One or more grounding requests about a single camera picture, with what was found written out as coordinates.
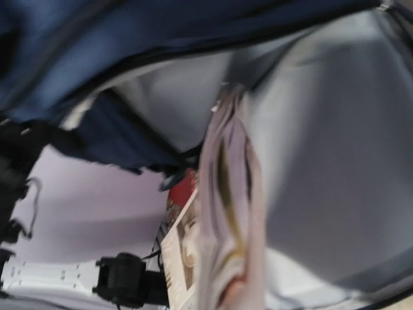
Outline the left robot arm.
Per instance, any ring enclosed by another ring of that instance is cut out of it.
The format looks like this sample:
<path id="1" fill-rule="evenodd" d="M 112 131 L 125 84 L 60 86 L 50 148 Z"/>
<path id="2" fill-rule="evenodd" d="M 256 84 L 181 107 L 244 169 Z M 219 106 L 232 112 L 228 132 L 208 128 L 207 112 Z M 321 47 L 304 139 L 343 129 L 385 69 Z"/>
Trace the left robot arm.
<path id="1" fill-rule="evenodd" d="M 39 212 L 39 196 L 28 228 L 12 218 L 14 207 L 31 185 L 41 182 L 29 176 L 45 147 L 47 128 L 41 123 L 21 125 L 1 117 L 1 243 L 15 244 L 20 236 L 30 240 Z M 130 253 L 73 264 L 32 263 L 1 249 L 1 299 L 39 305 L 41 309 L 65 309 L 57 297 L 77 300 L 97 298 L 116 309 L 144 305 L 168 306 L 165 276 L 146 268 L 148 258 Z"/>

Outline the white afternoon tea book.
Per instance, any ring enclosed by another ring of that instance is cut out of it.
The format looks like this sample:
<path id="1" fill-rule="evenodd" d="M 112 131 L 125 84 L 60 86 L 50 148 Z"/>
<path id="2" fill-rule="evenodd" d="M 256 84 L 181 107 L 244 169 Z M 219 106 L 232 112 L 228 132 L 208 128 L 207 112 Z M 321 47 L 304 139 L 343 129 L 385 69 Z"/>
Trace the white afternoon tea book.
<path id="1" fill-rule="evenodd" d="M 170 309 L 197 308 L 199 225 L 196 198 L 197 192 L 193 192 L 161 242 Z"/>

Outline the blue dog cover book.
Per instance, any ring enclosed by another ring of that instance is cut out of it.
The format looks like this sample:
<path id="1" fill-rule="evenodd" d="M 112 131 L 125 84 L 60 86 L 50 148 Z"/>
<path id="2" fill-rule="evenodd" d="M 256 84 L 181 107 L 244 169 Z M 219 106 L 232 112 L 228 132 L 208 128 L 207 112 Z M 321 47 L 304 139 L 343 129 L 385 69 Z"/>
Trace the blue dog cover book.
<path id="1" fill-rule="evenodd" d="M 222 88 L 199 159 L 199 309 L 265 308 L 265 201 L 248 92 Z"/>

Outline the navy blue student backpack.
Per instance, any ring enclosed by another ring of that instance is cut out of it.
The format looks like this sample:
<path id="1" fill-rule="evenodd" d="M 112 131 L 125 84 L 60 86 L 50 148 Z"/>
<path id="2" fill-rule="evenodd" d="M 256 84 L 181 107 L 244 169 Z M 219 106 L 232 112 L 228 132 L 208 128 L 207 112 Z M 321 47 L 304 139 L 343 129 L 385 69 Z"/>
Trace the navy blue student backpack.
<path id="1" fill-rule="evenodd" d="M 167 192 L 193 169 L 197 192 L 207 128 L 229 85 L 250 98 L 266 207 L 264 309 L 408 300 L 406 1 L 1 2 L 1 117 L 43 124 L 43 150 L 158 173 Z"/>

